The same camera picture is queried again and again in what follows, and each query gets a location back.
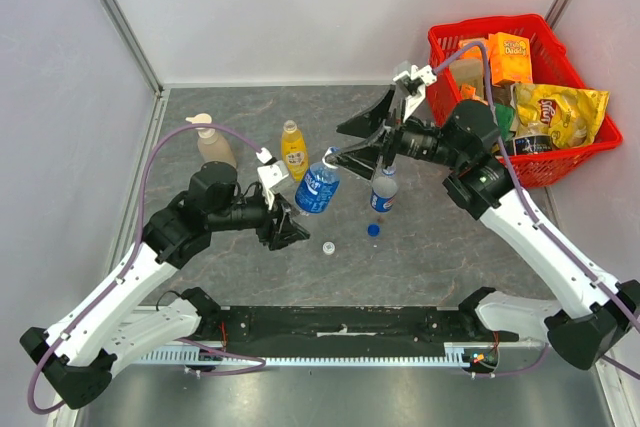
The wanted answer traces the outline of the white juice bottle cap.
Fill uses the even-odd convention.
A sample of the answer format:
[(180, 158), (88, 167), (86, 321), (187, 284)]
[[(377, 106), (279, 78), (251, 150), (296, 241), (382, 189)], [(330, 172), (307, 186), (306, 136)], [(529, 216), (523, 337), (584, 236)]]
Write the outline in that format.
[(326, 255), (332, 255), (335, 252), (335, 244), (333, 242), (325, 242), (322, 249)]

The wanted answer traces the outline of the clear blue label bottle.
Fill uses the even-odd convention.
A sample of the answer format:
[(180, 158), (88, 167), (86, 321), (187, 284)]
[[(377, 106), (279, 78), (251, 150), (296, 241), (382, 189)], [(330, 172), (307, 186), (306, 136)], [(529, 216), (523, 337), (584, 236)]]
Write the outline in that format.
[(389, 212), (398, 193), (399, 186), (396, 180), (396, 166), (381, 167), (375, 174), (371, 183), (371, 207), (379, 213)]

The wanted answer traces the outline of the crushed clear water bottle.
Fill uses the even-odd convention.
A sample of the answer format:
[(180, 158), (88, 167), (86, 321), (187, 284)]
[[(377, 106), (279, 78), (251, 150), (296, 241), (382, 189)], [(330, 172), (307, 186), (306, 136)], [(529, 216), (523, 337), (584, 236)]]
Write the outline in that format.
[(327, 209), (341, 180), (338, 167), (328, 163), (327, 157), (337, 152), (337, 147), (329, 147), (322, 159), (307, 169), (295, 193), (295, 202), (301, 211), (320, 214)]

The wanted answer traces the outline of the yellow juice bottle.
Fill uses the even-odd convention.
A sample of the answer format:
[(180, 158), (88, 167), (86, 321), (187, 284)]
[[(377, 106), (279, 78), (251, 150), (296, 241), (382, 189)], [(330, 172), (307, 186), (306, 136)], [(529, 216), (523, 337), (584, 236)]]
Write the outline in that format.
[(283, 125), (281, 156), (292, 178), (300, 182), (309, 168), (309, 155), (304, 136), (293, 120)]

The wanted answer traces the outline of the blue bottle cap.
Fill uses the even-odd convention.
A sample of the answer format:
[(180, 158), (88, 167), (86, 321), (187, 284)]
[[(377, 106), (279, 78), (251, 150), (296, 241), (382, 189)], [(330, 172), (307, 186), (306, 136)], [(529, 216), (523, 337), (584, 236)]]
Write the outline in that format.
[(377, 237), (380, 234), (380, 226), (378, 224), (369, 224), (367, 233), (371, 237)]

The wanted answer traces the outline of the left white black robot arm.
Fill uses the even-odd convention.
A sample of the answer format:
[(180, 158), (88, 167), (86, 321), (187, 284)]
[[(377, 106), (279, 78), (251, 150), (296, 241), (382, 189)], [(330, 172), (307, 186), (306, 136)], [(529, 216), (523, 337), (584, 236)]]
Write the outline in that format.
[(254, 230), (271, 251), (309, 238), (279, 191), (290, 180), (284, 163), (269, 160), (259, 167), (258, 177), (253, 194), (245, 197), (233, 166), (204, 164), (187, 190), (150, 217), (120, 264), (80, 305), (49, 328), (31, 327), (21, 336), (21, 346), (36, 365), (28, 386), (33, 412), (49, 412), (35, 403), (40, 376), (61, 405), (79, 409), (138, 357), (173, 340), (215, 336), (221, 308), (200, 288), (185, 290), (169, 306), (128, 327), (121, 325), (149, 293), (207, 249), (214, 233)]

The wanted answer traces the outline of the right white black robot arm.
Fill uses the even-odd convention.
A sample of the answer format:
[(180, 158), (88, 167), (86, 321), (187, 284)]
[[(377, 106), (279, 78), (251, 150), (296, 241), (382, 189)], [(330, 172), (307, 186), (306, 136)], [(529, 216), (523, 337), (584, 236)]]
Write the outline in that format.
[(407, 104), (390, 89), (339, 124), (338, 133), (359, 141), (330, 155), (330, 164), (367, 180), (397, 156), (448, 168), (443, 185), (452, 201), (507, 242), (555, 296), (544, 302), (479, 289), (458, 315), (460, 333), (473, 341), (491, 331), (544, 341), (570, 365), (590, 369), (639, 325), (638, 281), (599, 268), (534, 205), (491, 152), (501, 135), (489, 106), (460, 101), (434, 126), (405, 116)]

